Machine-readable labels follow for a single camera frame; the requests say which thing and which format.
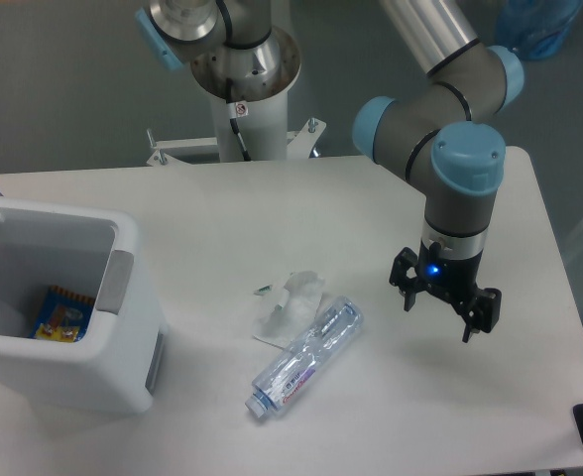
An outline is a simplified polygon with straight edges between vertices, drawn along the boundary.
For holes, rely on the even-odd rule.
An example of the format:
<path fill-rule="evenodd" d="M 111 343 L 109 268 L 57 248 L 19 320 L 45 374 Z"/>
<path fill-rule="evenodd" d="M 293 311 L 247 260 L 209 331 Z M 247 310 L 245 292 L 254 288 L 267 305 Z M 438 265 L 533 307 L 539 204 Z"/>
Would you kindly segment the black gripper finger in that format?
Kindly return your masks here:
<path fill-rule="evenodd" d="M 495 288 L 477 289 L 461 313 L 465 327 L 462 341 L 476 333 L 491 333 L 499 321 L 502 293 Z"/>
<path fill-rule="evenodd" d="M 418 275 L 408 275 L 416 271 L 418 256 L 411 248 L 403 248 L 396 256 L 391 269 L 389 283 L 397 287 L 404 298 L 404 311 L 410 311 L 415 304 L 416 295 L 420 292 Z"/>

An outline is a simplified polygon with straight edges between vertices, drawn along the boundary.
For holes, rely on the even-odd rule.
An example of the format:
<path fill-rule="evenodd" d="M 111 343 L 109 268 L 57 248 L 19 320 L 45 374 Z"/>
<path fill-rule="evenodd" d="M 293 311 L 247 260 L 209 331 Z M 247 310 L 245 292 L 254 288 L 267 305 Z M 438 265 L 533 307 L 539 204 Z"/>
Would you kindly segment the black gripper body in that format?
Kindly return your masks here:
<path fill-rule="evenodd" d="M 480 251 L 468 259 L 450 260 L 420 243 L 411 304 L 415 303 L 415 296 L 420 292 L 427 292 L 455 306 L 470 302 L 481 293 L 476 279 L 482 254 Z"/>

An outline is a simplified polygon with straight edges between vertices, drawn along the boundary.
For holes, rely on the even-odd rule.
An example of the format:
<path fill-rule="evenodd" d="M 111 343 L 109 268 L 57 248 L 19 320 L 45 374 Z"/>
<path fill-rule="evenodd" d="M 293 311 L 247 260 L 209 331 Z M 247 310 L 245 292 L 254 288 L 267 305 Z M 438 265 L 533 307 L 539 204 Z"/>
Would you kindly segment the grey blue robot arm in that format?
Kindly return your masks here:
<path fill-rule="evenodd" d="M 490 332 L 502 295 L 477 285 L 506 144 L 487 123 L 524 86 L 519 59 L 485 47 L 453 1 L 386 1 L 383 9 L 429 79 L 419 98 L 369 100 L 352 139 L 424 195 L 420 245 L 395 258 L 390 282 L 406 307 L 426 292 L 449 303 L 466 336 Z M 169 70 L 188 67 L 212 103 L 224 162 L 286 159 L 287 94 L 298 77 L 293 39 L 267 1 L 152 1 L 135 16 Z"/>

